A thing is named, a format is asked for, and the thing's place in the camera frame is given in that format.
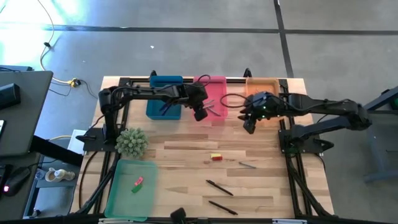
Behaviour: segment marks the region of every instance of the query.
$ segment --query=cable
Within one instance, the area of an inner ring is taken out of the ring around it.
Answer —
[[[88,83],[87,83],[86,81],[82,80],[82,79],[79,79],[79,80],[80,80],[82,83],[86,84],[88,93],[89,93],[92,97],[94,97],[94,98],[96,98],[96,99],[98,100],[98,98],[95,96],[95,94],[94,94],[93,91],[91,90],[90,86],[88,85]]]
[[[224,96],[222,96],[222,97],[220,98],[220,103],[221,103],[221,105],[223,105],[223,106],[225,106],[225,107],[227,107],[227,108],[240,108],[240,107],[243,107],[243,106],[250,106],[250,105],[252,105],[253,103],[255,103],[255,102],[257,102],[257,101],[263,100],[263,98],[260,98],[260,99],[254,100],[254,101],[249,102],[249,103],[246,103],[246,104],[242,104],[242,105],[238,105],[238,106],[231,106],[231,105],[226,105],[225,103],[223,103],[223,98],[225,98],[225,97],[227,97],[227,96],[239,96],[239,97],[241,97],[241,98],[244,98],[245,101],[250,101],[249,98],[247,98],[247,97],[245,97],[245,96],[242,96],[242,95],[240,95],[240,94],[237,94],[237,93],[228,93],[228,94],[225,94]]]
[[[325,114],[325,115],[323,115],[321,118],[319,118],[319,120],[317,121],[317,124],[318,124],[323,118],[325,118],[326,116],[328,116],[328,114]]]
[[[79,186],[79,209],[81,209],[81,186],[83,185],[83,179],[85,178],[85,174],[87,171],[88,164],[90,164],[91,160],[94,158],[94,156],[97,154],[98,151],[95,151],[90,158],[88,158],[87,163],[85,168],[83,169],[83,172],[81,173],[81,179],[80,179],[80,186]]]
[[[54,138],[50,138],[49,140],[52,141],[52,140],[56,140],[56,139],[60,139],[60,138],[72,138],[72,136],[57,136]]]
[[[44,9],[45,13],[48,15],[48,17],[49,17],[49,19],[50,19],[50,22],[51,22],[51,27],[52,27],[51,37],[50,37],[49,41],[44,42],[44,49],[43,49],[42,53],[40,54],[40,66],[42,67],[42,70],[43,70],[43,71],[46,71],[46,69],[45,69],[44,66],[43,66],[43,58],[44,58],[44,55],[48,52],[48,51],[46,52],[45,50],[46,50],[47,48],[49,48],[49,50],[51,49],[50,42],[51,42],[52,38],[54,37],[55,29],[54,29],[54,22],[52,21],[52,18],[51,18],[51,16],[50,16],[50,13],[46,10],[46,8],[45,8],[44,5],[42,4],[42,2],[40,2],[40,0],[37,0],[37,2],[39,2],[39,4],[40,4],[40,5],[42,6],[42,8]],[[57,82],[59,82],[59,83],[66,83],[66,84],[69,84],[70,86],[74,86],[74,80],[63,81],[63,80],[59,80],[58,78],[54,78],[54,77],[52,77],[52,79],[55,80],[55,81],[57,81]]]
[[[100,116],[100,117],[95,121],[95,123],[94,123],[93,125],[91,125],[91,127],[89,127],[89,128],[87,129],[87,131],[86,131],[86,133],[84,134],[84,136],[86,136],[87,133],[88,133],[88,131],[91,130],[91,129],[93,129],[94,126],[96,126],[96,125],[98,124],[98,122],[100,121],[100,119],[103,118],[104,116],[105,116],[105,114],[102,115],[102,116]]]
[[[3,5],[2,8],[0,9],[0,13],[2,13],[2,11],[4,10],[4,8],[7,6],[7,2],[8,2],[8,0],[4,2],[4,5]]]
[[[322,159],[322,157],[318,153],[314,153],[315,156],[317,156],[323,164],[323,170],[326,171],[326,166],[325,166],[325,161]]]
[[[197,82],[200,82],[200,80],[201,80],[203,77],[208,77],[208,78],[209,78],[209,80],[208,80],[205,84],[203,84],[203,86],[195,86],[195,85],[188,84],[188,83],[183,83],[182,85],[185,85],[185,86],[192,86],[192,87],[195,87],[195,88],[204,88],[204,87],[206,87],[207,85],[209,85],[210,80],[211,80],[211,77],[210,77],[209,75],[201,75],[201,76],[198,78]],[[167,85],[167,86],[165,86],[165,87],[163,87],[163,88],[161,88],[161,89],[159,89],[159,90],[157,90],[157,91],[166,90],[166,89],[168,89],[168,88],[170,88],[170,87],[172,87],[172,86],[176,86],[176,85],[180,85],[180,84]]]
[[[0,71],[1,70],[10,71],[10,72],[21,72],[20,70],[14,70],[14,69],[5,68],[5,67],[0,67]]]
[[[70,85],[67,85],[67,84],[59,84],[59,83],[54,83],[54,82],[51,82],[51,84],[59,85],[59,86],[70,86]]]
[[[49,91],[51,91],[51,92],[53,92],[53,93],[55,93],[55,94],[58,94],[58,95],[60,95],[60,96],[69,96],[70,90],[72,90],[72,87],[71,87],[71,86],[70,86],[69,92],[68,92],[67,94],[62,94],[62,93],[59,93],[59,92],[54,91],[54,90],[52,90],[52,89],[49,88]]]
[[[52,162],[55,162],[55,161],[57,161],[57,160],[58,160],[58,159],[54,159],[53,161],[50,161],[50,162],[37,162],[37,163],[31,164],[31,165],[29,165],[29,166],[27,166],[27,167],[30,168],[31,166],[34,166],[34,165],[52,163]]]
[[[340,100],[340,101],[336,101],[336,102],[327,102],[327,100],[325,99],[325,101],[326,101],[325,103],[319,103],[319,104],[316,104],[316,105],[312,105],[312,106],[310,106],[310,107],[308,107],[308,108],[305,108],[305,109],[298,109],[298,108],[296,108],[295,106],[291,105],[290,103],[284,101],[283,99],[281,99],[281,98],[279,98],[279,97],[277,97],[277,96],[275,96],[275,95],[271,95],[271,97],[277,98],[278,100],[280,100],[281,102],[283,102],[285,105],[287,105],[287,106],[289,106],[289,107],[291,107],[291,108],[293,108],[294,110],[299,111],[299,112],[307,112],[308,110],[310,110],[310,109],[312,109],[312,108],[316,108],[316,107],[318,107],[318,106],[337,105],[337,104],[340,104],[340,103],[344,103],[344,102],[346,102],[346,101],[351,101],[351,100],[349,100],[349,99],[344,99],[344,100]]]

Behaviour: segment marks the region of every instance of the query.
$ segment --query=gray floor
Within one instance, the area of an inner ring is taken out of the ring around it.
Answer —
[[[271,0],[42,2],[56,24],[278,28]],[[280,5],[286,29],[398,28],[395,0],[280,0]],[[50,32],[40,30],[38,24],[48,23],[36,1],[8,1],[0,13],[0,25],[12,26],[0,29],[0,64],[30,65],[39,70],[42,42]],[[54,50],[44,59],[46,68],[61,79],[84,79],[94,91],[100,89],[105,75],[148,75],[153,69],[160,75],[239,77],[249,67],[255,77],[287,76],[279,34],[59,31],[55,39]],[[350,98],[365,104],[398,84],[396,35],[289,34],[287,43],[294,77],[305,79],[308,94],[314,98]],[[65,87],[51,88],[67,92]],[[85,129],[91,124],[95,104],[85,87],[73,89],[68,97],[49,93],[36,133],[50,138]],[[336,214],[396,222],[398,181],[363,182],[363,175],[373,170],[365,133],[342,130],[323,138],[335,143],[325,153],[325,162]]]

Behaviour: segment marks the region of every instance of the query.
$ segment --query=yellow cable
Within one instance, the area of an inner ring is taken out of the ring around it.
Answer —
[[[60,138],[72,138],[72,136],[57,136],[57,137],[54,137],[54,138],[50,138],[50,141],[51,140],[60,139]]]

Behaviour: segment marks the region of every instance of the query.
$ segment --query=desk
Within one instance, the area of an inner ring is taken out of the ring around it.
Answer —
[[[15,83],[21,88],[21,103],[0,110],[0,119],[6,121],[0,138],[0,163],[12,164],[13,170],[38,163],[40,154],[76,166],[81,164],[81,155],[34,136],[52,75],[50,71],[0,73],[0,86]],[[27,202],[34,206],[39,192],[34,181],[36,169],[37,166],[32,166],[30,176],[15,196],[2,196],[0,220],[15,220],[21,219],[24,214],[31,215],[33,207],[25,208]]]
[[[104,77],[101,88],[117,86],[119,78]],[[289,92],[306,94],[303,79],[291,78],[287,81]],[[244,84],[229,83],[227,92],[243,95]],[[238,105],[242,99],[231,97],[228,103]],[[257,125],[256,132],[250,135],[243,129],[243,122],[237,118],[239,108],[229,108],[224,122],[196,122],[189,109],[183,109],[180,121],[153,121],[146,116],[146,104],[144,100],[131,101],[126,127],[140,127],[147,133],[150,144],[143,159],[155,161],[158,165],[152,217],[169,217],[180,207],[185,209],[188,217],[294,217],[285,157],[280,153],[277,138],[277,130],[280,129],[278,122],[268,121],[263,126]],[[93,121],[101,115],[100,106],[97,105]],[[312,116],[296,117],[295,121],[297,124],[312,124]],[[84,157],[80,174],[91,153]],[[221,153],[223,161],[211,162],[211,153]],[[82,186],[83,203],[98,185],[103,157],[104,152],[97,153],[87,168]],[[333,213],[321,161],[314,155],[303,154],[302,157],[309,189],[323,207]],[[257,169],[247,169],[239,165],[239,161],[246,161]],[[213,180],[235,196],[226,196],[208,185],[206,179]],[[78,210],[78,187],[71,212]],[[109,184],[104,190],[100,211],[106,206],[108,192]],[[239,215],[232,216],[217,209],[208,200],[225,205]]]

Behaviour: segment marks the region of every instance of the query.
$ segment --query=pen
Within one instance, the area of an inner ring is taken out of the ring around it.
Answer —
[[[235,211],[233,211],[233,210],[231,210],[229,208],[226,208],[226,207],[224,207],[224,206],[222,206],[220,204],[217,204],[216,202],[209,201],[209,203],[211,203],[212,205],[216,205],[217,207],[226,210],[227,212],[231,213],[232,215],[237,215],[238,214],[238,213],[236,213]]]
[[[230,196],[233,196],[233,194],[232,194],[231,192],[225,190],[224,188],[220,187],[219,185],[216,185],[213,181],[211,181],[211,180],[206,180],[206,182],[208,182],[209,184],[211,184],[211,185],[215,186],[216,188],[222,190],[223,192],[229,194]]]
[[[208,110],[210,110],[213,114],[217,115],[217,116],[221,116],[221,114],[215,112],[213,109],[211,109],[210,107],[207,107]]]
[[[256,167],[254,167],[254,166],[250,166],[250,165],[248,165],[248,164],[244,164],[243,162],[239,162],[239,164],[244,165],[244,166],[247,166],[247,167],[250,167],[250,168],[253,168],[253,169],[256,168]]]
[[[214,100],[210,100],[209,102],[207,102],[207,103],[203,103],[203,105],[207,105],[207,104],[209,104],[209,103],[212,103]]]

